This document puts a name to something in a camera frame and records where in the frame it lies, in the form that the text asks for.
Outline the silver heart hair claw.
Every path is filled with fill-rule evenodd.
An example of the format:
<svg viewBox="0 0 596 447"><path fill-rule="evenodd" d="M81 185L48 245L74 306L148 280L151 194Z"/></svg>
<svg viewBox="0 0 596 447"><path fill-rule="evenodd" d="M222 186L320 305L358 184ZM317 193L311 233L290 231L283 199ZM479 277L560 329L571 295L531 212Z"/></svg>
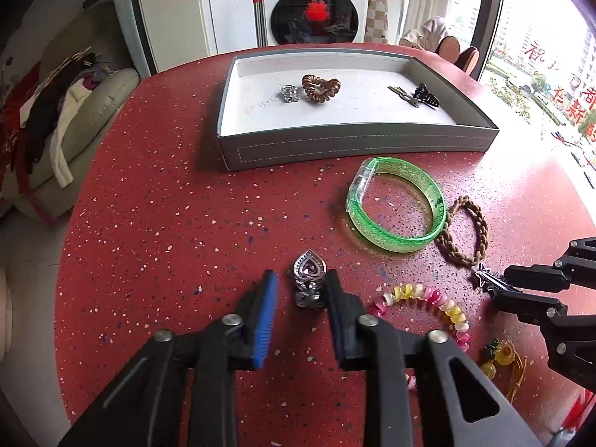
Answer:
<svg viewBox="0 0 596 447"><path fill-rule="evenodd" d="M327 266L313 250L303 252L293 265L296 286L295 303L300 308L319 308L323 305L322 287Z"/></svg>

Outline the green translucent bangle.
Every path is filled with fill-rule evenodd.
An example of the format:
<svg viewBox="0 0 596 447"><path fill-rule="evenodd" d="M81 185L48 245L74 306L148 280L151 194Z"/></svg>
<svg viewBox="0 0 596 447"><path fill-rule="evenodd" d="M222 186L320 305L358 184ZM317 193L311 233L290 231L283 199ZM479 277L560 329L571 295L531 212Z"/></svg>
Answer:
<svg viewBox="0 0 596 447"><path fill-rule="evenodd" d="M419 251L447 223L447 203L434 179L401 158L365 159L349 185L345 211L363 238L396 253Z"/></svg>

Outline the black hair claw clip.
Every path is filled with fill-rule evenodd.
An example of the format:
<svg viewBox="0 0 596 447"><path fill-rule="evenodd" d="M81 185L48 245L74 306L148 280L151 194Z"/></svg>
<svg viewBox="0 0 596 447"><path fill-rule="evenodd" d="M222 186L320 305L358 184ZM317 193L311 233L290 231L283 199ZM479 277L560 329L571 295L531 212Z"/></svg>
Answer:
<svg viewBox="0 0 596 447"><path fill-rule="evenodd" d="M440 100L423 83L419 84L413 94L413 98L419 103L423 103L433 109L440 107Z"/></svg>

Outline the gold bunny hair clip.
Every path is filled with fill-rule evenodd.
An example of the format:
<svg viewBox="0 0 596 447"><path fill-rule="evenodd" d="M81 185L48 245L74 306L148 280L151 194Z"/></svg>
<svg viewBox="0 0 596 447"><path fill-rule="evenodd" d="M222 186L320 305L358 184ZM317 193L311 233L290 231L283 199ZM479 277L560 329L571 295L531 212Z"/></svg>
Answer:
<svg viewBox="0 0 596 447"><path fill-rule="evenodd" d="M410 96L407 92L405 92L401 87L394 87L389 86L388 89L392 91L394 94L398 95L402 100L407 102L413 107L419 106L419 100L415 97Z"/></svg>

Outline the silver rhinestone hair claw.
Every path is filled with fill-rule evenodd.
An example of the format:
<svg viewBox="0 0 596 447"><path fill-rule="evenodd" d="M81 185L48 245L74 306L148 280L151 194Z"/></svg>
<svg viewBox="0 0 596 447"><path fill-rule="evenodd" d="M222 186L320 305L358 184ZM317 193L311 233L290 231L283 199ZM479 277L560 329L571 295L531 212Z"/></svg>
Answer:
<svg viewBox="0 0 596 447"><path fill-rule="evenodd" d="M282 86L279 96L285 103L295 103L299 101L298 88L294 85Z"/></svg>

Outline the silver rhinestone barrette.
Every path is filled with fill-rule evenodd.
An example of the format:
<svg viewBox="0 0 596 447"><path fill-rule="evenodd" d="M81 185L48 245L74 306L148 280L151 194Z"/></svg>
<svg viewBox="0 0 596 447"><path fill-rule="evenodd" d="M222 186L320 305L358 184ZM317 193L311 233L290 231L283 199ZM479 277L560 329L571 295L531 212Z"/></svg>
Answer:
<svg viewBox="0 0 596 447"><path fill-rule="evenodd" d="M478 279L482 291L488 293L491 297L510 290L510 286L504 282L501 276L491 272L483 262L480 262L476 267L474 276Z"/></svg>

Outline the grey jewelry tray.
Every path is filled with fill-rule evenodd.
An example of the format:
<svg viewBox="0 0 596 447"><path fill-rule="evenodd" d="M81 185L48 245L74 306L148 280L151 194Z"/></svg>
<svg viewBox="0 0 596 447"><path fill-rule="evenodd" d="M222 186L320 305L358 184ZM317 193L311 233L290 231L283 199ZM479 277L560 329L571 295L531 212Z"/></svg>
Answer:
<svg viewBox="0 0 596 447"><path fill-rule="evenodd" d="M425 84L440 100L413 107ZM284 85L299 101L285 103ZM353 155L486 151L499 132L476 102L477 83L435 54L363 47L275 47L230 64L217 138L231 171Z"/></svg>

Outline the brown chair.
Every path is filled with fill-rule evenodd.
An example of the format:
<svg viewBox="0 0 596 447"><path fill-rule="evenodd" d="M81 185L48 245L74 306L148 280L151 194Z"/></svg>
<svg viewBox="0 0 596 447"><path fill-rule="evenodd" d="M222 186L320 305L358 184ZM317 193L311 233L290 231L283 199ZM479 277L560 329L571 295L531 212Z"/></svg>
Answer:
<svg viewBox="0 0 596 447"><path fill-rule="evenodd" d="M471 75L476 68L480 53L477 47L468 47L457 57L454 65L467 75Z"/></svg>
<svg viewBox="0 0 596 447"><path fill-rule="evenodd" d="M437 46L435 53L446 61L454 64L461 54L461 46L457 37L447 35Z"/></svg>

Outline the beige bag on chair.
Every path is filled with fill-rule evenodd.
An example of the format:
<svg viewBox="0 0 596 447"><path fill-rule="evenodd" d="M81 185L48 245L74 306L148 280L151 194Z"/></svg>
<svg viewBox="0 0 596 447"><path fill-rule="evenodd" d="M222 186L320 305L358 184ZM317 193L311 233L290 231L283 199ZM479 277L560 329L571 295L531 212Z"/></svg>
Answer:
<svg viewBox="0 0 596 447"><path fill-rule="evenodd" d="M440 42L448 36L448 26L444 17L436 16L426 20L418 28L410 29L400 38L402 47L418 48L434 53Z"/></svg>

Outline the checkered cloth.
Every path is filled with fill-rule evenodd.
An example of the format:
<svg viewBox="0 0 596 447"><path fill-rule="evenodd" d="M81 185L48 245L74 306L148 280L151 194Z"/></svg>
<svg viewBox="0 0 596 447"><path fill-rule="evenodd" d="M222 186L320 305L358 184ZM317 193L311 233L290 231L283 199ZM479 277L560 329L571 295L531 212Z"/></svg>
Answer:
<svg viewBox="0 0 596 447"><path fill-rule="evenodd" d="M371 44L387 44L388 28L388 0L369 0L365 41Z"/></svg>

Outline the beige sofa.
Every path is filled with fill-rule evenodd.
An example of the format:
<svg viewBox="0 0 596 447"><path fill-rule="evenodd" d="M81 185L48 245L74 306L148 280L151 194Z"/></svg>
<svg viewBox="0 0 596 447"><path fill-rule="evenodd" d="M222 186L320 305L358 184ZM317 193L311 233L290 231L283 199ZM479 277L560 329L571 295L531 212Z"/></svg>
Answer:
<svg viewBox="0 0 596 447"><path fill-rule="evenodd" d="M1 111L1 211L51 223L71 209L139 82L113 3L83 12L56 35Z"/></svg>

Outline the pile of clothes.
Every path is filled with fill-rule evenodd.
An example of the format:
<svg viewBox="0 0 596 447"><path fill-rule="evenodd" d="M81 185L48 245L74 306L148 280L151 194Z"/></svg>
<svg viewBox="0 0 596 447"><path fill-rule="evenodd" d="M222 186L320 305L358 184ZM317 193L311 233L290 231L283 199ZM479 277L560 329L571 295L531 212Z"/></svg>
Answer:
<svg viewBox="0 0 596 447"><path fill-rule="evenodd" d="M110 95L118 69L93 47L58 64L5 117L1 134L1 196L25 195L48 179L67 188L74 160L99 136L118 103Z"/></svg>

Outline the lower white washing machine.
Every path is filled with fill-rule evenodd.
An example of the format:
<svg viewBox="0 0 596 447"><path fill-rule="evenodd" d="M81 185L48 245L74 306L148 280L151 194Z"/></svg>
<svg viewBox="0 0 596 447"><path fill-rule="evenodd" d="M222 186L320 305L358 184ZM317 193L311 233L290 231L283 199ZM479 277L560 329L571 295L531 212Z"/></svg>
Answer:
<svg viewBox="0 0 596 447"><path fill-rule="evenodd" d="M263 0L266 45L365 39L369 0Z"/></svg>

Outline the white cabinet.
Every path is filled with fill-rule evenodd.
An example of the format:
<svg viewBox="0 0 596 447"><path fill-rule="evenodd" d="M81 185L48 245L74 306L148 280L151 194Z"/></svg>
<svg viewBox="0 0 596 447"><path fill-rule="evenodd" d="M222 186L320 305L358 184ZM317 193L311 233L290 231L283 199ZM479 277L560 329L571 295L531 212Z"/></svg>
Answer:
<svg viewBox="0 0 596 447"><path fill-rule="evenodd" d="M143 78L216 54L257 47L250 0L113 0Z"/></svg>

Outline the red handled mop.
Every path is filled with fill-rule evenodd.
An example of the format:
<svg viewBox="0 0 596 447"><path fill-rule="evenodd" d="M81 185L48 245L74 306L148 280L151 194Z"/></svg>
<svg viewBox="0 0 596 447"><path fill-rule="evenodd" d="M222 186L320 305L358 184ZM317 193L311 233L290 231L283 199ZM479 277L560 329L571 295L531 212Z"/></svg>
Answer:
<svg viewBox="0 0 596 447"><path fill-rule="evenodd" d="M254 33L256 34L257 47L267 46L267 30L265 17L265 0L250 0L251 11L254 17Z"/></svg>

